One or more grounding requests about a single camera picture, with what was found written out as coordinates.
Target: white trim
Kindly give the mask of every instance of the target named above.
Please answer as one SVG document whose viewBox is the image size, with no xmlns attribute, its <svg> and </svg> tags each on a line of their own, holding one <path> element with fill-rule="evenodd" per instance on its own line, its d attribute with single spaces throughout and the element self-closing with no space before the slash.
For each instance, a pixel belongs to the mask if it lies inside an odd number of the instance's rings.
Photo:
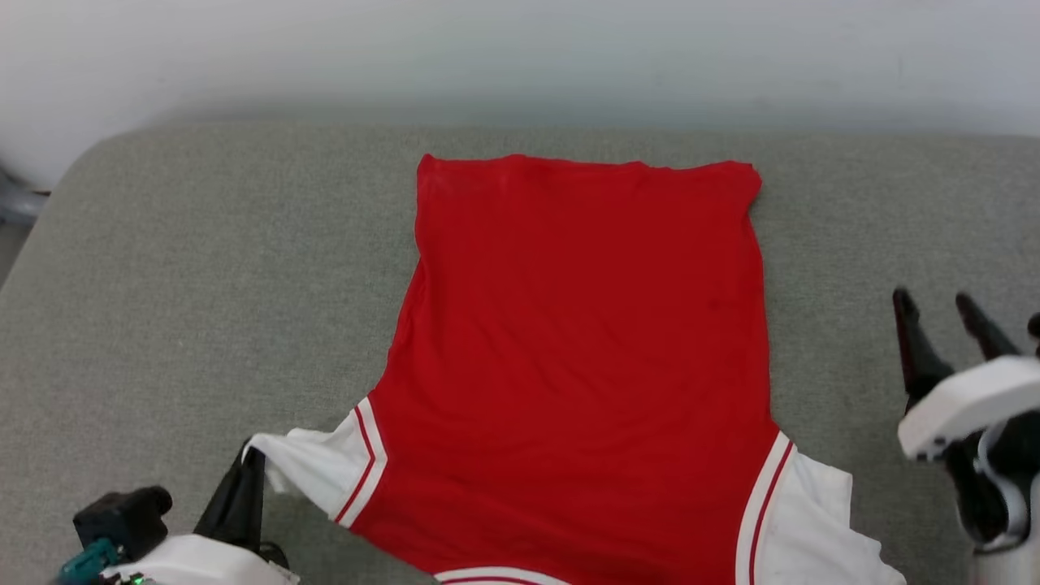
<svg viewBox="0 0 1040 585">
<path fill-rule="evenodd" d="M 465 581 L 465 585 L 501 585 L 502 583 L 512 583 L 502 581 L 503 578 L 526 581 L 527 583 L 532 583 L 535 585 L 568 585 L 566 581 L 561 581 L 543 573 L 524 570 L 522 568 L 513 568 L 510 566 L 475 566 L 472 568 L 445 570 L 444 573 L 434 575 L 434 579 L 440 582 L 452 581 L 456 579 L 484 579 L 484 581 Z"/>
<path fill-rule="evenodd" d="M 361 415 L 361 422 L 364 424 L 365 436 L 368 437 L 368 447 L 371 447 L 374 459 L 372 461 L 372 468 L 368 472 L 368 477 L 365 478 L 365 482 L 361 484 L 358 490 L 357 498 L 354 499 L 350 507 L 343 512 L 342 517 L 339 519 L 340 526 L 346 528 L 350 528 L 354 520 L 358 519 L 358 515 L 368 505 L 368 501 L 371 500 L 372 493 L 375 492 L 375 486 L 379 485 L 380 479 L 383 477 L 383 472 L 387 466 L 387 452 L 383 447 L 383 437 L 380 435 L 379 426 L 375 424 L 375 414 L 372 412 L 372 404 L 368 401 L 368 397 L 359 402 L 357 408 L 358 414 Z"/>
<path fill-rule="evenodd" d="M 736 585 L 751 584 L 750 570 L 753 561 L 751 550 L 755 546 L 755 529 L 758 527 L 758 516 L 761 514 L 762 507 L 765 507 L 765 518 L 763 518 L 761 527 L 762 535 L 764 535 L 769 526 L 770 503 L 766 502 L 766 497 L 770 493 L 773 478 L 777 476 L 780 462 L 783 461 L 784 453 L 787 452 L 788 444 L 791 447 L 790 454 L 787 456 L 787 460 L 789 461 L 797 453 L 797 449 L 790 442 L 790 439 L 787 438 L 787 435 L 778 431 L 777 438 L 773 441 L 773 448 L 770 449 L 770 454 L 765 457 L 765 463 L 762 464 L 761 470 L 758 472 L 758 479 L 755 480 L 755 486 L 751 490 L 751 495 L 748 498 L 748 503 L 744 508 L 744 516 L 740 518 L 740 532 L 736 538 Z M 774 490 L 779 489 L 781 481 L 783 481 L 782 477 L 777 478 L 777 487 Z M 761 550 L 762 542 L 759 540 L 756 552 L 760 553 Z M 754 561 L 757 568 L 757 559 L 754 559 Z"/>
</svg>

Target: red jersey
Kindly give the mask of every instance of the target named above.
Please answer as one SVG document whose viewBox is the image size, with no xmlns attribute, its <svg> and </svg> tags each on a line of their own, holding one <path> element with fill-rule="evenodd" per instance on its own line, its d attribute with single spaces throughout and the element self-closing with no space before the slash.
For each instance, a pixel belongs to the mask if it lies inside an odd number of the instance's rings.
<svg viewBox="0 0 1040 585">
<path fill-rule="evenodd" d="M 334 433 L 254 438 L 276 488 L 444 583 L 754 583 L 792 457 L 760 183 L 427 155 L 386 372 Z"/>
</svg>

